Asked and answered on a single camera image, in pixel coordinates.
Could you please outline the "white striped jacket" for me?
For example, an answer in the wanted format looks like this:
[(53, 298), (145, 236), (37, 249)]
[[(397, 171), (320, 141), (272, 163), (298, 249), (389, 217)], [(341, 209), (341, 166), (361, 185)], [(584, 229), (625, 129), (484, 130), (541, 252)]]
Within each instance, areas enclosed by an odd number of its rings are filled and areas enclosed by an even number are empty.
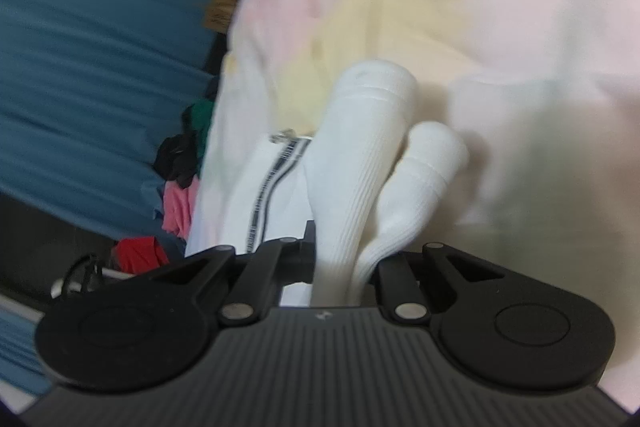
[(352, 65), (314, 131), (273, 128), (259, 95), (224, 88), (209, 130), (189, 254), (316, 228), (314, 307), (358, 303), (375, 265), (412, 243), (469, 153), (447, 126), (415, 122), (416, 78), (391, 62)]

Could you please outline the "red garment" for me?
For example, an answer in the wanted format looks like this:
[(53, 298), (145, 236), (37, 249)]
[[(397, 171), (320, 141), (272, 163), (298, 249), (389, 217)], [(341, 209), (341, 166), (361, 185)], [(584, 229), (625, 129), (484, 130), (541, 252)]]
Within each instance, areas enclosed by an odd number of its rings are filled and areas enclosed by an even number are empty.
[(153, 236), (122, 239), (112, 249), (112, 258), (119, 271), (132, 275), (150, 272), (169, 263), (163, 247)]

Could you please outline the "black garment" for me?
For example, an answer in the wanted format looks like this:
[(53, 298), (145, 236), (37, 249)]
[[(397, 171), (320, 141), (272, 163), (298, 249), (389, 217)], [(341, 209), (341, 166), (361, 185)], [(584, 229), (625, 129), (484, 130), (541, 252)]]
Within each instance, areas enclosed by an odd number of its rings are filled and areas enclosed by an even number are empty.
[(158, 148), (153, 170), (165, 181), (174, 181), (180, 188), (191, 185), (198, 172), (198, 148), (194, 132), (171, 136)]

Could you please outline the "pink garment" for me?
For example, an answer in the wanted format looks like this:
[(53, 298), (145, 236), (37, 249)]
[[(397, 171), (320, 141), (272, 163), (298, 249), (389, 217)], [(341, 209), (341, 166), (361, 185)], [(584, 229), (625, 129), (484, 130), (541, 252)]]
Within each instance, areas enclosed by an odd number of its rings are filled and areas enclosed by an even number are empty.
[(179, 239), (187, 239), (192, 225), (196, 195), (200, 179), (194, 176), (191, 184), (182, 188), (176, 181), (167, 181), (163, 196), (163, 225), (165, 232)]

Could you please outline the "silver tripod stand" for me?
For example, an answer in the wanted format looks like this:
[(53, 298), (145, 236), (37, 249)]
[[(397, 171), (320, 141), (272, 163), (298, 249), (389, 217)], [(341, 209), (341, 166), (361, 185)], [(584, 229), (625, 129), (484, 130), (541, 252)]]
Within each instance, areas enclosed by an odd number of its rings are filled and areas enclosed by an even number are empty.
[(75, 260), (62, 279), (53, 282), (51, 298), (66, 299), (86, 295), (104, 286), (130, 279), (131, 274), (116, 270), (96, 254), (86, 254)]

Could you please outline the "pastel bed sheet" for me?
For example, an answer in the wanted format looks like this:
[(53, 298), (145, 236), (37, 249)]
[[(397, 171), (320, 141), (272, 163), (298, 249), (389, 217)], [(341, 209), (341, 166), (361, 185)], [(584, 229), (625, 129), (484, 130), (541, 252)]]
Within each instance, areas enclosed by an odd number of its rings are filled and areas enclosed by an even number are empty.
[(186, 249), (219, 243), (259, 145), (318, 127), (363, 60), (416, 77), (469, 168), (422, 231), (575, 291), (615, 324), (602, 387), (639, 404), (639, 0), (241, 0)]

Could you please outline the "green garment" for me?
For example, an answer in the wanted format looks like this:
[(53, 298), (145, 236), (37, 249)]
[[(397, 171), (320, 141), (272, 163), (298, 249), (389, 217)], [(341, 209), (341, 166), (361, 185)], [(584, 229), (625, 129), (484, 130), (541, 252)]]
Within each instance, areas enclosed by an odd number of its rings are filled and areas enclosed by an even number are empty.
[(198, 162), (204, 158), (208, 132), (213, 121), (215, 103), (209, 98), (200, 98), (182, 113), (183, 134), (189, 146), (195, 150)]

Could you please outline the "left blue curtain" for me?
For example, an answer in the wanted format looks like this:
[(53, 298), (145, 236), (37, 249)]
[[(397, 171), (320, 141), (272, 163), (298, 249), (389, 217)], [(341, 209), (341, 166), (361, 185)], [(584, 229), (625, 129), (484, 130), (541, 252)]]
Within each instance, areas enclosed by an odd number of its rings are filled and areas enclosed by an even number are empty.
[(36, 324), (2, 309), (0, 317), (0, 373), (6, 381), (31, 395), (44, 395), (51, 383), (35, 346)]

